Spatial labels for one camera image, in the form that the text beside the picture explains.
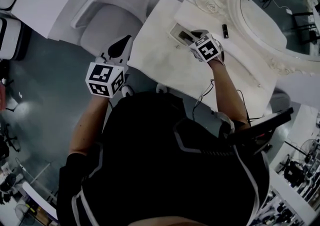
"floor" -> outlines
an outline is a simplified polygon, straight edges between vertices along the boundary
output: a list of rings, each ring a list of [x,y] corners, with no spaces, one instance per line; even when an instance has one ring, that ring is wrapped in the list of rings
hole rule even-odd
[[[1,127],[10,124],[10,135],[17,136],[15,145],[21,151],[10,148],[8,162],[11,168],[21,163],[33,177],[50,163],[38,182],[53,193],[58,190],[59,169],[66,162],[73,129],[91,98],[85,77],[94,60],[79,46],[33,32],[24,60],[10,62],[9,76],[14,82],[7,88],[7,107],[16,109],[3,111],[0,123]],[[130,68],[129,73],[127,83],[135,92],[156,90],[157,83],[140,71]],[[183,98],[191,118],[196,100],[171,92]],[[116,105],[121,97],[119,92],[112,104]],[[196,109],[195,118],[213,134],[218,133],[219,126],[206,105]],[[31,181],[28,173],[24,175]],[[44,198],[48,196],[37,183],[32,186]]]
[[[259,0],[253,0],[259,7],[263,6],[263,3]],[[273,1],[270,5],[264,9],[264,11],[276,22],[276,24],[281,29],[282,33],[287,38],[288,50],[292,50],[297,53],[309,55],[310,54],[310,44],[301,45],[301,40],[309,40],[309,31],[296,31],[292,30],[294,25],[293,16],[286,12],[288,7],[294,14],[308,12],[307,0],[275,0],[278,7]],[[303,26],[308,24],[308,16],[299,16],[296,18],[297,25]]]

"mirror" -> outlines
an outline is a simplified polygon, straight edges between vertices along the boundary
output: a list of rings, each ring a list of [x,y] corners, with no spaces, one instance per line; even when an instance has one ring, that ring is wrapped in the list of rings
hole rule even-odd
[[[320,0],[240,0],[240,7],[247,26],[269,46],[320,58]]]

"white chair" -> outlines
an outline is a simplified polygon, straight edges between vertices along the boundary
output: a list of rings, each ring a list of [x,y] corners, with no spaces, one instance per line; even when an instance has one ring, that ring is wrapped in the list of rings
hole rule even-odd
[[[112,61],[108,52],[117,51],[116,65],[126,64],[134,38],[147,19],[151,0],[88,0],[71,22],[75,29],[85,28],[80,45],[96,57]]]

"white vanity table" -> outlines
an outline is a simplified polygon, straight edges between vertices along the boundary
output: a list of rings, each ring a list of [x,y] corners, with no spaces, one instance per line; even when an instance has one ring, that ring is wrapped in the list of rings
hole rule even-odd
[[[249,116],[262,117],[276,86],[277,75],[236,30],[230,26],[229,39],[223,39],[223,23],[211,19],[188,1],[160,0],[133,42],[128,65],[158,83],[198,99],[209,87],[213,73],[206,63],[195,59],[187,47],[170,37],[169,32],[177,22],[189,30],[208,30],[221,42],[226,68],[235,87],[243,92]],[[205,96],[203,103],[217,111],[215,91]]]

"black chair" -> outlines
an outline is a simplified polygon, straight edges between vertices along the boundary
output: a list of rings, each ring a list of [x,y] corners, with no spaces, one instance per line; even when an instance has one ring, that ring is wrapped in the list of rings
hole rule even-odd
[[[12,140],[17,140],[18,138],[15,136],[13,138],[11,138],[9,136],[9,130],[8,127],[10,126],[10,124],[5,124],[4,130],[2,131],[2,136],[0,135],[0,137],[4,138],[4,141],[10,146],[12,147],[16,152],[20,152],[20,148],[16,148],[14,146],[14,144],[12,143]]]
[[[9,157],[9,147],[5,142],[5,138],[0,135],[0,160],[6,159]]]
[[[315,9],[320,12],[320,3],[315,6]],[[309,31],[309,39],[308,40],[300,40],[301,45],[306,45],[308,43],[313,43],[314,45],[317,44],[318,40],[320,40],[320,36],[317,36],[316,32],[312,29],[317,28],[315,23],[309,23],[309,24],[304,24],[301,26],[298,26],[296,17],[300,16],[313,16],[313,12],[300,12],[300,13],[294,13],[292,15],[293,17],[293,24],[294,27],[292,30],[297,30],[299,32],[302,31]]]

